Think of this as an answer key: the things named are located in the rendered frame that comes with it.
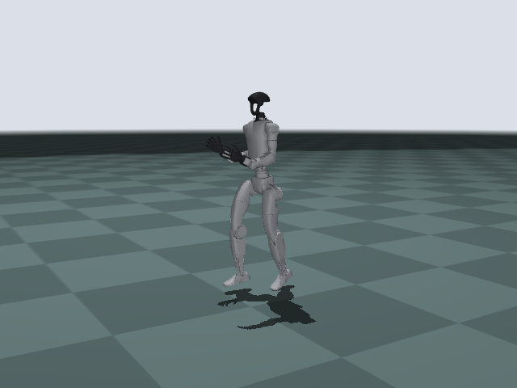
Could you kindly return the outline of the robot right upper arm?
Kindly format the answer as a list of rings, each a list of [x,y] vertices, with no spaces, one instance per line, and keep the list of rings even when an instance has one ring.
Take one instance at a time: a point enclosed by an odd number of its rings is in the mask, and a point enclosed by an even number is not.
[[[245,124],[243,126],[243,132],[244,132],[245,136],[246,136],[246,126],[247,126],[247,124]],[[246,151],[246,156],[248,157],[248,150]]]

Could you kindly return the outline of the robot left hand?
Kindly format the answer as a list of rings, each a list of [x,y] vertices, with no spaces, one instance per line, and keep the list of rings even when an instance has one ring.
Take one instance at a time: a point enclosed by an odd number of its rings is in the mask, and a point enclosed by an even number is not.
[[[230,149],[230,150],[232,150],[232,151],[227,150],[227,149],[225,149],[225,148],[222,148],[223,150],[225,150],[225,151],[227,151],[227,152],[231,153],[231,154],[227,154],[226,152],[221,151],[221,153],[223,153],[223,154],[225,154],[225,155],[230,156],[230,158],[229,158],[229,157],[226,157],[226,156],[221,155],[221,157],[222,157],[222,158],[227,158],[227,159],[229,159],[229,160],[231,160],[231,161],[233,161],[233,162],[239,162],[239,163],[240,163],[240,164],[242,164],[243,166],[248,167],[247,165],[243,164],[243,162],[245,161],[245,158],[250,159],[249,157],[247,157],[247,156],[245,156],[245,155],[242,155],[242,152],[240,152],[240,151],[239,151],[239,149],[238,149],[238,148],[237,148],[233,143],[232,143],[232,146],[235,148],[235,150],[234,150],[234,149],[232,149],[231,147],[227,146],[227,145],[224,145],[224,146],[225,146],[225,147],[227,147],[227,148],[229,148],[229,149]],[[251,159],[250,159],[250,160],[251,160]]]

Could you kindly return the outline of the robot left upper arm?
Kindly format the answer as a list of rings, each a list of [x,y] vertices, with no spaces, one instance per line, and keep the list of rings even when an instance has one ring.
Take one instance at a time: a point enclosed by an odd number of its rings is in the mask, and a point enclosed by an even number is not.
[[[276,149],[277,149],[277,137],[279,134],[279,126],[274,123],[265,123],[265,133],[267,135],[267,148],[268,152],[263,155],[263,157],[268,156],[269,154],[274,154],[276,158]]]

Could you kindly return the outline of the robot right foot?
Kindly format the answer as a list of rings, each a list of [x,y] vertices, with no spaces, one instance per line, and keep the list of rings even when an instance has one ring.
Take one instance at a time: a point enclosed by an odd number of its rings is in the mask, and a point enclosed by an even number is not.
[[[232,276],[229,280],[223,283],[224,286],[232,286],[232,285],[238,285],[244,281],[250,280],[250,275],[248,272],[244,272],[243,276],[239,276],[238,274],[235,274]]]

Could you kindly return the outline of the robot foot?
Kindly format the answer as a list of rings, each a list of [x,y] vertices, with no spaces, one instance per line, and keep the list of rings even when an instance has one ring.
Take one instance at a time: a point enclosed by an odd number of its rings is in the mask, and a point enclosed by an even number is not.
[[[282,274],[282,273],[281,273]],[[283,274],[282,274],[283,275]],[[292,277],[292,271],[287,269],[287,275],[278,275],[275,281],[271,284],[271,290],[278,290],[285,285],[288,279]]]
[[[235,274],[232,276],[229,280],[223,283],[224,286],[232,286],[232,285],[238,285],[244,281],[250,280],[250,275],[248,272],[244,272],[243,276],[239,276],[238,274]]]

